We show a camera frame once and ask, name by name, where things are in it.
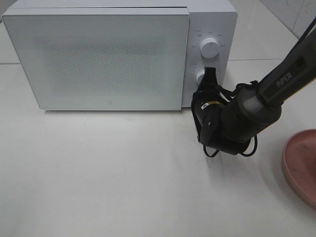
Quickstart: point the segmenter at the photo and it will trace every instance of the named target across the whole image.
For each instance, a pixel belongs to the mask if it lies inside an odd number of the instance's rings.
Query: microwave
[[[18,0],[2,20],[44,110],[181,110],[204,67],[219,84],[228,0]]]

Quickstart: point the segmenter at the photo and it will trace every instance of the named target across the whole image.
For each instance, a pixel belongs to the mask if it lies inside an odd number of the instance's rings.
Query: white table
[[[260,80],[297,40],[259,1],[233,4],[228,89]],[[187,109],[40,110],[0,24],[0,236],[314,237],[316,211],[280,160],[293,133],[315,127],[315,90],[284,104],[254,156],[209,159]]]

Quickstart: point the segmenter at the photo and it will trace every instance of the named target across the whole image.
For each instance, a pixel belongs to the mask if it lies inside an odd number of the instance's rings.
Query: pink bowl
[[[292,189],[316,209],[316,129],[290,137],[284,147],[282,169]]]

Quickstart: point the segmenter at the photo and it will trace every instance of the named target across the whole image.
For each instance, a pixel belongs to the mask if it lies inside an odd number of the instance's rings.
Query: piper logo
[[[292,78],[291,73],[287,73],[282,78],[280,78],[280,80],[276,82],[276,85],[278,86],[278,88],[280,88],[284,86],[284,84],[287,83],[291,78]]]

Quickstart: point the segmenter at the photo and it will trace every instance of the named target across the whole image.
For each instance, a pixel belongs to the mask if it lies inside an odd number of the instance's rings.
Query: timer knob
[[[207,37],[202,40],[200,44],[201,54],[204,58],[215,57],[219,52],[219,40],[213,36]]]
[[[204,76],[204,70],[198,71],[196,74],[197,84],[199,85]]]

